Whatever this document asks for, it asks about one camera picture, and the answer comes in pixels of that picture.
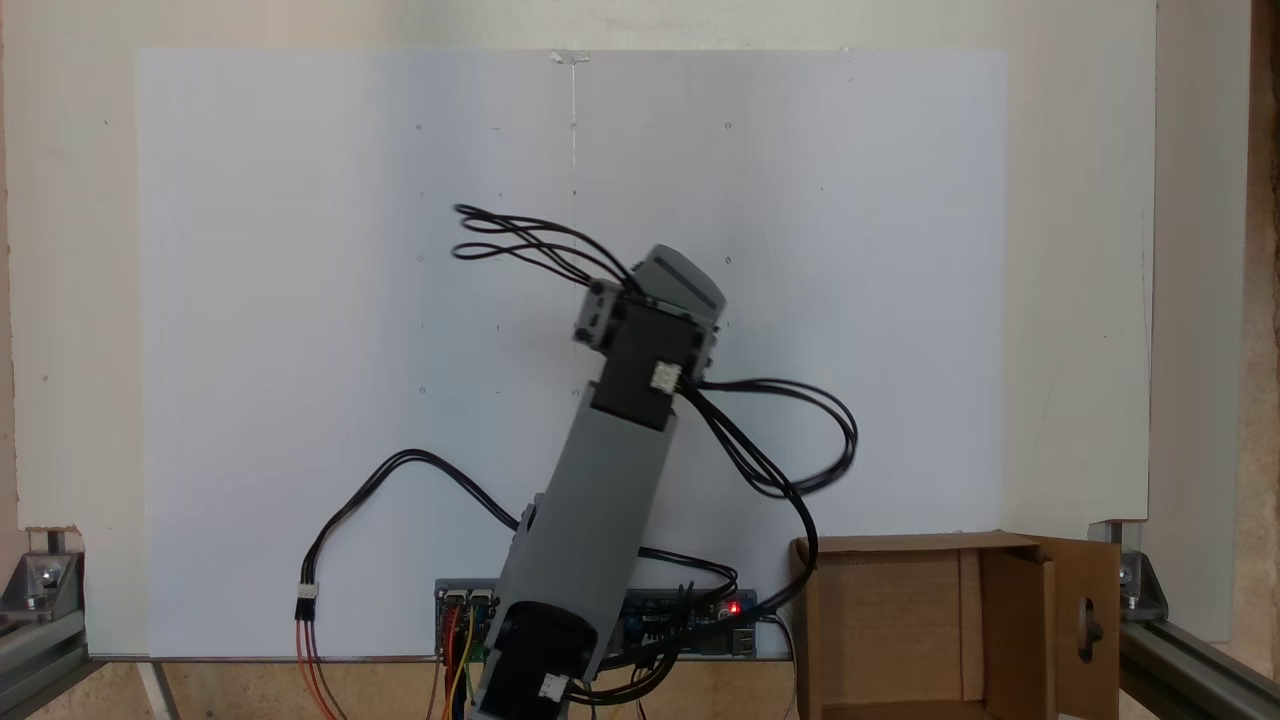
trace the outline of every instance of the white backdrop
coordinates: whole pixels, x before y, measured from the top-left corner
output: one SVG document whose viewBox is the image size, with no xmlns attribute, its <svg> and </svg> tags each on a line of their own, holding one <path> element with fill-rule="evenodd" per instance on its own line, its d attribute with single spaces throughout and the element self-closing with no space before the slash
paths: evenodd
<svg viewBox="0 0 1280 720">
<path fill-rule="evenodd" d="M 1005 76 L 975 51 L 142 53 L 150 653 L 288 656 L 306 547 L 396 450 L 512 512 L 545 486 L 599 365 L 580 291 L 451 260 L 458 201 L 699 263 L 728 299 L 712 377 L 859 419 L 819 532 L 1000 524 Z M 837 447 L 817 413 L 724 406 L 783 468 Z M 768 593 L 800 532 L 681 413 L 646 542 Z M 325 548 L 325 655 L 430 652 L 435 578 L 495 575 L 508 539 L 401 470 Z"/>
</svg>

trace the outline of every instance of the red wire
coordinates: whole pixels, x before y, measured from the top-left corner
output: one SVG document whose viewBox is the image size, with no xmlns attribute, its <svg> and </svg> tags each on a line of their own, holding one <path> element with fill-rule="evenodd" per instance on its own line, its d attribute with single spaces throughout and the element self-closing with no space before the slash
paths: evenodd
<svg viewBox="0 0 1280 720">
<path fill-rule="evenodd" d="M 325 715 L 328 715 L 330 717 L 330 720 L 332 720 L 333 716 L 329 715 L 328 708 L 320 701 L 320 693 L 316 692 L 316 688 L 314 688 L 311 685 L 311 680 L 307 678 L 306 666 L 302 664 L 302 635 L 303 635 L 303 633 L 302 633 L 302 621 L 298 620 L 296 625 L 297 625 L 297 629 L 293 633 L 293 644 L 294 644 L 294 647 L 298 651 L 298 671 L 302 673 L 302 684 L 307 687 L 307 693 L 311 694 L 311 700 L 315 701 L 316 706 L 320 707 L 320 710 L 323 710 L 325 712 Z M 307 653 L 307 657 L 310 659 L 310 652 Z"/>
<path fill-rule="evenodd" d="M 315 666 L 315 650 L 311 647 L 311 634 L 303 633 L 307 648 L 307 667 L 311 670 L 311 685 L 315 692 L 316 702 L 320 703 L 320 710 L 324 711 L 325 717 L 329 720 L 338 720 L 338 716 L 329 710 L 329 703 L 325 702 L 324 697 L 320 694 L 320 680 L 316 679 L 316 666 Z"/>
</svg>

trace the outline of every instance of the hole in cardboard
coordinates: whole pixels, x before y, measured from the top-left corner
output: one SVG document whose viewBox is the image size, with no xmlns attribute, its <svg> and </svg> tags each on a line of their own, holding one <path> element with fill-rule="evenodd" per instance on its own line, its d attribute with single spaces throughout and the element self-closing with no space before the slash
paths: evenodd
<svg viewBox="0 0 1280 720">
<path fill-rule="evenodd" d="M 1084 664 L 1093 662 L 1093 643 L 1102 639 L 1102 625 L 1093 619 L 1093 601 L 1080 598 L 1080 619 L 1076 625 L 1076 638 L 1079 641 L 1076 653 Z"/>
</svg>

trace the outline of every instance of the cardboard box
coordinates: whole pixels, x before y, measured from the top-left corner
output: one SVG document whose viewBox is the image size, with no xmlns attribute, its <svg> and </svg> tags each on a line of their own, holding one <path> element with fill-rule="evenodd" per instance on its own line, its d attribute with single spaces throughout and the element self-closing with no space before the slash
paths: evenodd
<svg viewBox="0 0 1280 720">
<path fill-rule="evenodd" d="M 799 566 L 808 542 L 794 550 Z M 1117 717 L 1119 546 L 991 532 L 818 552 L 796 612 L 803 719 Z"/>
</svg>

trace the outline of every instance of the orange wire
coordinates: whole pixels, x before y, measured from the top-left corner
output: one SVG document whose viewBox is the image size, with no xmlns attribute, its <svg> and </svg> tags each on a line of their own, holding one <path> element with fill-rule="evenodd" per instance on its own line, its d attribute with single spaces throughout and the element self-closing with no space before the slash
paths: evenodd
<svg viewBox="0 0 1280 720">
<path fill-rule="evenodd" d="M 467 623 L 467 642 L 463 646 L 462 657 L 460 659 L 458 667 L 453 673 L 453 687 L 449 689 L 449 694 L 447 696 L 448 700 L 445 701 L 445 702 L 448 702 L 448 705 L 445 707 L 448 708 L 448 711 L 451 714 L 449 715 L 451 717 L 453 717 L 452 716 L 452 714 L 453 714 L 453 698 L 457 697 L 457 694 L 458 694 L 458 683 L 462 682 L 462 675 L 465 675 L 466 671 L 467 671 L 467 662 L 471 660 L 471 638 L 475 635 L 475 630 L 476 630 L 475 610 L 471 610 L 470 612 L 467 612 L 466 616 L 467 616 L 467 620 L 466 620 L 466 623 Z M 462 720 L 462 719 L 461 717 L 453 717 L 453 720 Z"/>
<path fill-rule="evenodd" d="M 435 714 L 435 689 L 440 687 L 440 660 L 436 659 L 431 665 L 435 666 L 435 671 L 431 673 L 431 702 L 426 706 L 426 720 L 431 720 L 431 715 Z"/>
<path fill-rule="evenodd" d="M 454 630 L 457 630 L 457 626 L 458 626 L 458 615 L 462 611 L 458 610 L 458 609 L 456 609 L 456 607 L 449 611 L 449 628 L 444 632 L 444 687 L 445 687 L 445 689 L 449 687 L 449 667 L 453 665 L 453 633 L 454 633 Z M 447 720 L 449 717 L 453 717 L 453 708 L 449 707 L 449 706 L 445 706 L 444 710 L 440 712 L 440 720 Z"/>
<path fill-rule="evenodd" d="M 311 687 L 311 680 L 307 678 L 306 665 L 302 664 L 302 621 L 298 620 L 296 625 L 297 629 L 293 633 L 293 646 L 298 650 L 298 673 L 302 673 L 302 684 L 307 687 L 307 693 L 311 694 L 311 700 L 316 703 L 316 706 L 325 710 L 324 703 L 320 702 L 320 694 L 314 687 Z"/>
<path fill-rule="evenodd" d="M 329 703 L 325 702 L 324 697 L 320 694 L 320 680 L 316 679 L 316 660 L 314 657 L 315 650 L 312 650 L 311 647 L 311 635 L 308 633 L 303 633 L 303 635 L 306 635 L 307 667 L 310 667 L 311 670 L 311 685 L 312 685 L 312 692 L 315 692 L 316 702 L 320 705 L 320 710 L 324 711 L 325 717 L 328 717 L 329 720 L 338 720 L 338 716 L 334 715 L 332 710 L 329 710 Z"/>
</svg>

